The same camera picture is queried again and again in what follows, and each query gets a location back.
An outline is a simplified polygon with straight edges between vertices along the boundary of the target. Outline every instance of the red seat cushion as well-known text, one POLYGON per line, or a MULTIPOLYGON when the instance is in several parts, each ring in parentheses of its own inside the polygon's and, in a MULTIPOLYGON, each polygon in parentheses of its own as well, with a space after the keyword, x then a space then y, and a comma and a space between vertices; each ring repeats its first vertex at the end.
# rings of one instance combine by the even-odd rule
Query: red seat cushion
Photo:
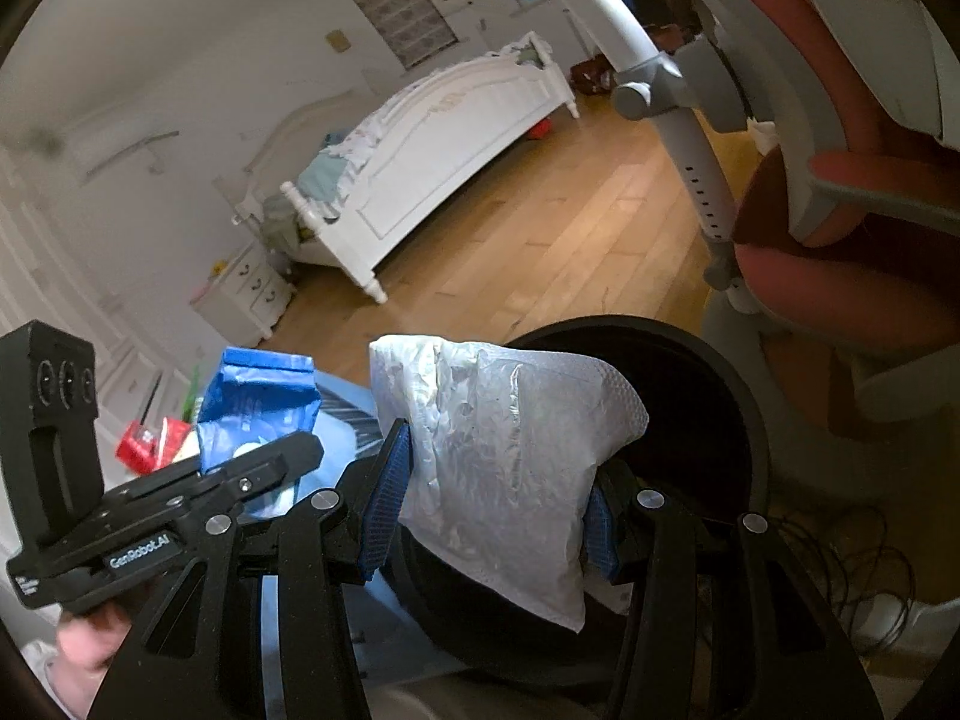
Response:
POLYGON ((778 148, 752 177, 733 231, 747 286, 771 312, 882 355, 960 343, 960 240, 872 214, 843 241, 810 250, 787 217, 778 148))

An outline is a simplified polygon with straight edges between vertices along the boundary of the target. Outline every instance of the bed headboard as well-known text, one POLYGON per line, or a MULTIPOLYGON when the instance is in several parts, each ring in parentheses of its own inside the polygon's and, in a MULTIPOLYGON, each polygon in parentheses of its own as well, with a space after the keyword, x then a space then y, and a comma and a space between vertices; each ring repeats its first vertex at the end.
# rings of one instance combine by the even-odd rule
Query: bed headboard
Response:
POLYGON ((244 167, 248 199, 253 196, 262 200, 277 194, 280 184, 295 180, 310 164, 328 133, 353 129, 382 103, 384 98, 377 95, 350 91, 296 109, 277 124, 244 167))

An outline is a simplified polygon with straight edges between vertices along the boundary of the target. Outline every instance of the black trash can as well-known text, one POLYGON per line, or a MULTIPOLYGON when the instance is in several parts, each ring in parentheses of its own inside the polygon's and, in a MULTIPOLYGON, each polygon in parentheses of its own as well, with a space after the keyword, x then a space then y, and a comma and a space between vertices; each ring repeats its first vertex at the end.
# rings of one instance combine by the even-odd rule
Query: black trash can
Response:
MULTIPOLYGON (((552 324, 507 346, 597 357, 619 370, 650 413, 646 434, 620 452, 638 476, 701 517, 733 523, 767 508, 769 456, 760 410, 711 346, 640 317, 584 317, 552 324)), ((587 596, 575 634, 467 579, 405 528, 388 582, 440 648, 497 678, 539 688, 603 685, 613 678, 625 618, 587 596)))

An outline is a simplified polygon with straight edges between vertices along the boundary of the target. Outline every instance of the blue gripper pad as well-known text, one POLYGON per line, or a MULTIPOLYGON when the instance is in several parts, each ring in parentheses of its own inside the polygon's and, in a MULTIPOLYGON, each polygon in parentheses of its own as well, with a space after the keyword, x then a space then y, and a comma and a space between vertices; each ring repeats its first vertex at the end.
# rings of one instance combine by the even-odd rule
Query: blue gripper pad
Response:
POLYGON ((387 461, 364 509, 360 530, 357 567, 367 581, 373 579, 373 573, 387 560, 403 496, 410 484, 414 451, 410 425, 397 420, 380 451, 387 453, 387 461))
POLYGON ((584 548, 587 549, 587 560, 599 568, 608 581, 620 570, 615 539, 613 514, 600 488, 594 485, 587 500, 587 512, 584 513, 584 548))

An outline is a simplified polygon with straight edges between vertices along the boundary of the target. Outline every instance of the crumpled white plastic packaging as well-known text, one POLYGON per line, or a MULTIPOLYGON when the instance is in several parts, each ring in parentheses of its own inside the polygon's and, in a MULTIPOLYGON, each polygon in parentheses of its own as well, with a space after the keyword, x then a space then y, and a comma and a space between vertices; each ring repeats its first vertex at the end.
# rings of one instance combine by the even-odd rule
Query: crumpled white plastic packaging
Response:
POLYGON ((646 430, 634 388, 592 357, 475 341, 385 336, 370 357, 381 429, 404 418, 413 434, 400 522, 470 579, 579 631, 584 511, 597 466, 646 430))

